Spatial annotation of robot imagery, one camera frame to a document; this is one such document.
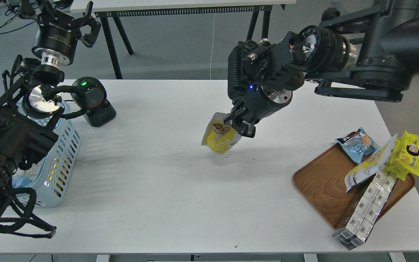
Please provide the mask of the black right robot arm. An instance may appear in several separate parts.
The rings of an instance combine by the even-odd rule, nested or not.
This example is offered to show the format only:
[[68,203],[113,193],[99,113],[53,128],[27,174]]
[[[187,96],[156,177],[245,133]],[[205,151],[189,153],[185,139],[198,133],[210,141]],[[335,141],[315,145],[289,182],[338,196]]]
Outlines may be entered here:
[[341,16],[330,7],[319,25],[289,31],[270,43],[263,25],[259,43],[248,35],[228,57],[228,96],[233,108],[223,120],[253,138],[262,118],[286,107],[305,81],[315,93],[400,102],[419,75],[419,0],[376,0]]

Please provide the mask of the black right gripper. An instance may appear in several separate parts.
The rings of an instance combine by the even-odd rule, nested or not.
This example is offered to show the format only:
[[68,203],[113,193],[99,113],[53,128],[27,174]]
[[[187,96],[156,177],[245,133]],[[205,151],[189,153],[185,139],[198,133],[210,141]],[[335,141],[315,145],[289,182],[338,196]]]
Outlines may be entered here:
[[304,73],[288,41],[239,41],[228,57],[228,96],[233,108],[223,123],[253,139],[255,124],[287,106],[293,91],[303,84]]

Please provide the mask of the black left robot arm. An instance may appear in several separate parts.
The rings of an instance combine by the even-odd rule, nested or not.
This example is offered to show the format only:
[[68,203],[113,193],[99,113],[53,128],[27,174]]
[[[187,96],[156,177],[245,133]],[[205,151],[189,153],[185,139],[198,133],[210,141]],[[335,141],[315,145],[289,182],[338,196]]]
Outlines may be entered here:
[[34,59],[18,55],[9,76],[3,82],[0,97],[0,233],[23,236],[19,230],[27,224],[44,230],[32,238],[52,238],[56,227],[33,213],[37,194],[32,188],[14,188],[12,177],[17,169],[28,170],[40,162],[58,141],[53,128],[59,119],[86,114],[88,98],[81,87],[61,85],[61,66],[73,63],[78,41],[91,48],[98,37],[100,22],[92,16],[93,2],[83,17],[73,18],[38,0],[37,14],[28,0],[19,6],[18,16],[35,20],[38,30],[33,44]]

